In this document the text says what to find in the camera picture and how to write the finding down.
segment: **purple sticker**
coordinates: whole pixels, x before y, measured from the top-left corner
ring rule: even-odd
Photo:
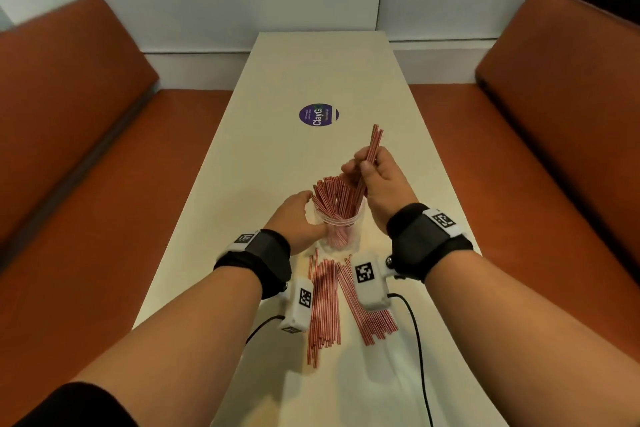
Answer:
[[[316,103],[316,105],[307,105],[300,110],[300,120],[307,125],[314,127],[322,127],[333,123],[334,108],[325,103]],[[340,114],[335,109],[335,120],[338,120]]]

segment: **wire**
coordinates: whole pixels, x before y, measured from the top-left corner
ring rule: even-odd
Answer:
[[[255,334],[262,328],[262,326],[264,326],[266,323],[268,323],[269,321],[273,321],[273,319],[284,319],[284,316],[273,316],[272,318],[268,318],[266,321],[264,321],[260,326],[258,326],[257,328],[255,328],[253,330],[253,332],[249,335],[249,337],[247,338],[246,342],[244,343],[244,345],[246,346],[249,341],[251,341],[251,338],[253,336],[255,336]]]
[[[424,404],[427,407],[427,414],[429,415],[429,425],[433,427],[433,420],[431,418],[431,409],[429,408],[429,401],[427,400],[427,388],[424,384],[424,363],[422,361],[422,344],[420,343],[420,333],[418,332],[418,323],[415,321],[415,316],[413,315],[413,311],[411,310],[411,306],[406,299],[400,294],[387,294],[387,297],[398,297],[403,300],[406,308],[409,309],[409,314],[411,314],[411,319],[413,321],[413,327],[415,328],[415,337],[418,339],[418,355],[420,356],[420,379],[422,380],[422,395],[424,397]]]

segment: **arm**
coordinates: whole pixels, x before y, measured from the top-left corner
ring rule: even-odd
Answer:
[[[417,203],[385,148],[342,166],[362,174],[376,224]],[[475,252],[444,256],[427,289],[478,382],[510,425],[640,424],[640,366]]]
[[[293,255],[326,234],[309,225],[311,192],[288,198],[265,229]],[[248,269],[220,267],[180,294],[75,378],[111,393],[140,426],[208,426],[240,361],[262,286]]]

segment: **person's right arm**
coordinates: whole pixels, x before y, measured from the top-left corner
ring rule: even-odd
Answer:
[[[385,148],[342,166],[360,173],[369,207],[388,220],[417,202]],[[512,426],[640,426],[640,365],[475,252],[446,255],[425,284],[478,382]]]

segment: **tabletop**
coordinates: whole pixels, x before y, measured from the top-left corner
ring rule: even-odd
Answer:
[[[261,33],[136,325],[208,274],[229,242],[260,229],[287,196],[339,174],[340,164],[369,143],[375,123],[420,201],[468,229],[384,33]],[[360,246],[383,256],[391,250],[368,209]],[[295,275],[307,275],[313,251],[292,258]],[[424,286],[392,280],[389,287],[416,314],[435,425],[506,425]],[[317,369],[306,365],[306,334],[263,328],[246,347],[214,425],[428,425],[404,304],[394,300],[391,309],[400,330],[364,346],[342,293],[339,301],[342,344],[321,350]],[[256,324],[282,307],[278,298],[263,301]]]

